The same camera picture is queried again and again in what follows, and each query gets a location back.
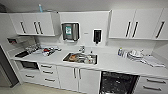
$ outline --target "label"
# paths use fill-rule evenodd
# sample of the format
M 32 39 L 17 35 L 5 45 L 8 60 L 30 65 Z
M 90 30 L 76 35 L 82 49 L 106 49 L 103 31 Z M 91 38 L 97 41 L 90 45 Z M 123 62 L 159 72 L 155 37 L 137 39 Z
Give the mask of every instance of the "label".
M 70 26 L 66 26 L 66 34 L 67 35 L 71 35 L 71 27 Z

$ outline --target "kitchen appliance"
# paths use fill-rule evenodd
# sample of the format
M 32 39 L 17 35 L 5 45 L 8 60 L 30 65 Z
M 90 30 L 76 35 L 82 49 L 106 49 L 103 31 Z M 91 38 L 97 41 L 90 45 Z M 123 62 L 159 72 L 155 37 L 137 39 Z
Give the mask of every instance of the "kitchen appliance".
M 19 81 L 0 46 L 0 87 L 13 87 Z
M 101 30 L 94 30 L 94 42 L 98 44 L 101 41 Z
M 10 44 L 22 43 L 24 48 L 36 44 L 33 36 L 15 36 L 7 39 Z
M 132 94 L 137 75 L 102 72 L 100 94 Z
M 79 39 L 79 24 L 78 23 L 63 23 L 63 40 L 74 40 Z
M 23 68 L 25 69 L 39 69 L 37 62 L 27 62 L 27 61 L 20 61 Z

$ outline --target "soap dispenser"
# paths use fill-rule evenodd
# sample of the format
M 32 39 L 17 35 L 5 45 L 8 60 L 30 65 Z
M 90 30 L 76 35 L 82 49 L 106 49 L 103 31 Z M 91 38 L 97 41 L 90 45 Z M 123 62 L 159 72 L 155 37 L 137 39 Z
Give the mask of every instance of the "soap dispenser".
M 98 44 L 101 41 L 101 30 L 94 30 L 94 42 Z

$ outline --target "cabinet handle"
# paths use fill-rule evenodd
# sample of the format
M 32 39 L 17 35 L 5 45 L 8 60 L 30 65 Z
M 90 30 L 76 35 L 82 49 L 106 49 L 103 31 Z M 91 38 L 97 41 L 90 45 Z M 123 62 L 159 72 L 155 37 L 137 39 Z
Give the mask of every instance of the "cabinet handle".
M 75 72 L 75 68 L 74 68 L 74 77 L 76 78 L 76 72 Z
M 41 65 L 41 67 L 51 68 L 52 66 L 44 66 L 44 65 Z
M 23 22 L 20 22 L 21 26 L 22 26 L 22 29 L 23 29 L 23 32 L 26 33 L 25 29 L 24 29 L 24 26 L 23 26 Z
M 131 24 L 131 22 L 128 23 L 127 33 L 126 33 L 126 35 L 125 35 L 126 37 L 128 36 L 128 32 L 129 32 L 129 28 L 130 28 L 130 24 Z
M 156 38 L 159 37 L 160 32 L 162 31 L 162 28 L 163 28 L 164 23 L 165 23 L 165 22 L 163 21 L 162 24 L 161 24 L 161 26 L 160 26 L 159 32 L 158 32 L 158 34 L 156 35 Z
M 39 34 L 38 31 L 37 31 L 36 22 L 34 22 L 34 27 L 35 27 L 35 29 L 36 29 L 37 34 Z
M 146 87 L 143 86 L 144 89 L 150 89 L 150 90 L 157 90 L 157 91 L 162 91 L 161 88 L 153 88 L 153 87 Z
M 53 74 L 53 72 L 47 72 L 47 71 L 43 71 L 43 73 L 49 73 L 49 74 Z
M 165 81 L 154 81 L 154 80 L 149 80 L 149 79 L 146 79 L 148 82 L 155 82 L 155 83 L 163 83 L 163 84 L 166 84 Z
M 39 28 L 40 28 L 40 32 L 41 34 L 43 34 L 42 30 L 41 30 L 41 25 L 40 25 L 40 22 L 38 22 L 38 25 L 39 25 Z
M 134 33 L 133 33 L 132 37 L 135 36 L 135 32 L 136 32 L 137 26 L 138 26 L 138 22 L 136 22 L 135 29 L 134 29 Z
M 26 77 L 34 78 L 34 76 L 28 76 L 28 75 L 26 75 Z
M 54 82 L 55 80 L 50 80 L 50 79 L 45 79 L 46 81 L 51 81 L 51 82 Z
M 79 79 L 81 79 L 81 72 L 80 72 L 80 69 L 79 69 Z

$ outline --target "floor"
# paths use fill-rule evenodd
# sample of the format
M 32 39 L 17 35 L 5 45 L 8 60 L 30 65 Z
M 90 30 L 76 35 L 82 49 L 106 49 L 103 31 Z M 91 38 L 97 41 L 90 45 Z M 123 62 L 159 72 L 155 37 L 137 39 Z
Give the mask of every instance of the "floor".
M 23 85 L 17 84 L 13 88 L 0 87 L 0 94 L 82 94 L 82 93 L 60 90 L 30 83 L 24 83 Z

